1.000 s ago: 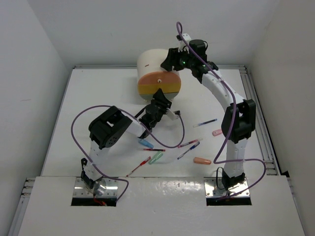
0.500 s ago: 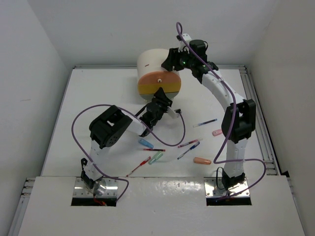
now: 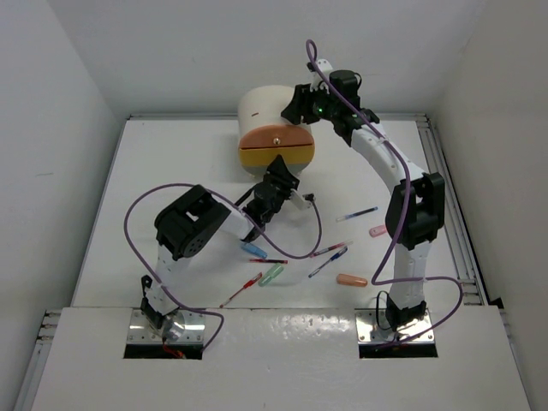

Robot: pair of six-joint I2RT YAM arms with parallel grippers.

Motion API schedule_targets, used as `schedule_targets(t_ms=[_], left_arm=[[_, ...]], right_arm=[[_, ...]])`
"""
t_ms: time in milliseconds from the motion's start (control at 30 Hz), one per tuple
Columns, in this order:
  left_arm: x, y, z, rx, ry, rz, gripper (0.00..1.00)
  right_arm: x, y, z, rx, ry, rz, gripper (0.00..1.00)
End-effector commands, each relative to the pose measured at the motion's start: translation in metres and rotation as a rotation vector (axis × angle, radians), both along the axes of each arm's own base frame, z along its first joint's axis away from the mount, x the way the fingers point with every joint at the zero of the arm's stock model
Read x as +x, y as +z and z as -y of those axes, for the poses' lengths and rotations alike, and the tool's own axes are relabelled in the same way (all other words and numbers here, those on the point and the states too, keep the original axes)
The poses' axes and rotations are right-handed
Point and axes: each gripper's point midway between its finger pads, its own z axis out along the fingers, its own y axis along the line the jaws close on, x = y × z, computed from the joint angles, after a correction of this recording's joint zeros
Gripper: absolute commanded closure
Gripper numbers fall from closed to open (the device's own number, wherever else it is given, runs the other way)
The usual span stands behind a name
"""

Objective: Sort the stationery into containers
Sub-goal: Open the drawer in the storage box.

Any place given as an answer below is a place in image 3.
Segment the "cream drawer cabinet shell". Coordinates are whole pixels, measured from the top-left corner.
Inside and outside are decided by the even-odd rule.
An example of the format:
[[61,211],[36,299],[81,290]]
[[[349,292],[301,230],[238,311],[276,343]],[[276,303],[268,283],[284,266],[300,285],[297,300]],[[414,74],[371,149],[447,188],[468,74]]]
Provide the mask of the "cream drawer cabinet shell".
[[241,136],[262,128],[276,131],[292,129],[312,132],[306,124],[294,125],[281,117],[294,96],[291,86],[260,86],[248,91],[238,105],[238,122]]

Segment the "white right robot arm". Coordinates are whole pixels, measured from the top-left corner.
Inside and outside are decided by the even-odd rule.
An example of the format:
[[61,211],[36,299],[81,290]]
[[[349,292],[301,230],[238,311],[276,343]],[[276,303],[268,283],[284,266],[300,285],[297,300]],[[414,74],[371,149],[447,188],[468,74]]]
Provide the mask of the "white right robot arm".
[[391,238],[387,254],[395,263],[385,317],[396,331],[426,313],[426,260],[444,226],[445,181],[438,172],[425,172],[388,140],[378,116],[361,107],[360,85],[351,70],[333,71],[317,84],[299,84],[281,116],[294,125],[330,122],[389,190],[384,225]]

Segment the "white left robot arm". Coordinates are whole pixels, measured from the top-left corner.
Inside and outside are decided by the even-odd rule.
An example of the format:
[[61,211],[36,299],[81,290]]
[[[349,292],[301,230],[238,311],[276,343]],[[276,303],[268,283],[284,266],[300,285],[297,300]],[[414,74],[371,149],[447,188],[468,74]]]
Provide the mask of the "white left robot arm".
[[171,278],[205,247],[219,231],[248,244],[280,212],[298,188],[299,180],[278,155],[268,165],[262,181],[244,196],[251,197],[242,210],[234,210],[216,200],[203,186],[192,185],[156,217],[158,262],[156,273]]

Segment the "yellow drawer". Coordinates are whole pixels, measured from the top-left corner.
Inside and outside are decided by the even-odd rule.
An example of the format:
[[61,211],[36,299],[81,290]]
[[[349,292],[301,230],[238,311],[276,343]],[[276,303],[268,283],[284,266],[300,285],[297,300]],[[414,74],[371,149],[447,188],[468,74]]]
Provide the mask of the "yellow drawer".
[[304,164],[313,160],[315,146],[283,146],[254,149],[239,149],[239,159],[244,167],[268,166],[278,155],[286,165]]

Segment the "orange top drawer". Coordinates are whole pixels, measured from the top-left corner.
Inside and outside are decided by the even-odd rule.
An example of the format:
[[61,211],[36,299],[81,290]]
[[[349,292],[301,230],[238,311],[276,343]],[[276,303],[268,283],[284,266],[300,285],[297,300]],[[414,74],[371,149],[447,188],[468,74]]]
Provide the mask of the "orange top drawer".
[[246,132],[240,138],[239,148],[310,146],[312,143],[313,136],[308,128],[295,125],[269,125]]

